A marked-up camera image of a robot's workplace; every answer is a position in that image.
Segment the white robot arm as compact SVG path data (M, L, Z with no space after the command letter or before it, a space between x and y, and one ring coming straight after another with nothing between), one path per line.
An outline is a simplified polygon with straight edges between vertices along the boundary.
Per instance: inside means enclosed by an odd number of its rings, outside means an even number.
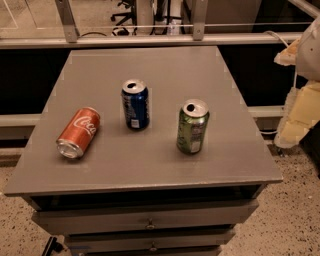
M287 94L284 114L274 139L277 147L291 148L320 121L320 17L299 39L278 53L274 62L283 66L294 65L294 80L298 76L307 80L301 89L293 84Z

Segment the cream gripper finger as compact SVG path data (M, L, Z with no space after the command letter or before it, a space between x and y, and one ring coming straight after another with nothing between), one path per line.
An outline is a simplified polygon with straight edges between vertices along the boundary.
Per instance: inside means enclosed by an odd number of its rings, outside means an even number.
M308 81L301 89L292 88L287 95L274 143L279 148L298 145L320 121L320 83Z

